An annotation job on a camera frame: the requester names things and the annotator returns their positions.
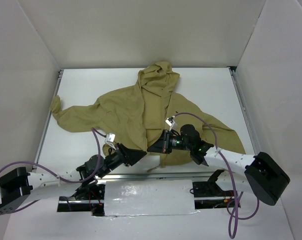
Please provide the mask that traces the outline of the tan hooded zip jacket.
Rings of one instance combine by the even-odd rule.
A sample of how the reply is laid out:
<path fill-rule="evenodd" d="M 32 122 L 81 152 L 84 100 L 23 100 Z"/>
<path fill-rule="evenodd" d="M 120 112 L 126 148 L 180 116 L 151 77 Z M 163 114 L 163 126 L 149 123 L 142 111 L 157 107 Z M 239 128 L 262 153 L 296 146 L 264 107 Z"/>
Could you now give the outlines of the tan hooded zip jacket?
<path fill-rule="evenodd" d="M 140 70 L 134 85 L 103 94 L 91 105 L 63 109 L 60 97 L 55 96 L 49 109 L 68 132 L 101 129 L 134 150 L 154 144 L 166 128 L 166 118 L 177 115 L 178 126 L 191 124 L 204 141 L 243 154 L 244 146 L 234 129 L 175 92 L 179 80 L 169 62 L 159 61 Z"/>

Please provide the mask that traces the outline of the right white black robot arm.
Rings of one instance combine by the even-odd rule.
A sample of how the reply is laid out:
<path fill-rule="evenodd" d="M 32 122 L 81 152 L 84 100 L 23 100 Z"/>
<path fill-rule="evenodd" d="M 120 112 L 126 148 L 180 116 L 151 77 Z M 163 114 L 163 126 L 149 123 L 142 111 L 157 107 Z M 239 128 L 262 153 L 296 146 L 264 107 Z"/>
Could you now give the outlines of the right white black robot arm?
<path fill-rule="evenodd" d="M 170 154 L 173 150 L 188 151 L 197 165 L 216 167 L 239 175 L 236 187 L 241 192 L 253 193 L 261 202 L 274 206 L 290 183 L 289 176 L 265 153 L 257 155 L 236 153 L 217 148 L 201 139 L 191 124 L 180 128 L 180 135 L 163 130 L 161 137 L 148 147 L 150 153 Z"/>

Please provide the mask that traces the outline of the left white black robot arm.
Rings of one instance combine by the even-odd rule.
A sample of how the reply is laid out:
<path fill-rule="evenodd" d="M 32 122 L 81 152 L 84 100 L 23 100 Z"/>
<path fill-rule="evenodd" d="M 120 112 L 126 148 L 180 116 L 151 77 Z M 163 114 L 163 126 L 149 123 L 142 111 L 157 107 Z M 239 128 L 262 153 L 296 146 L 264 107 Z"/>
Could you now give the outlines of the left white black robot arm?
<path fill-rule="evenodd" d="M 93 155 L 83 165 L 61 174 L 34 173 L 18 167 L 0 177 L 0 216 L 12 214 L 28 202 L 52 197 L 73 197 L 82 200 L 97 193 L 98 180 L 121 165 L 133 166 L 146 152 L 116 144 L 106 157 Z"/>

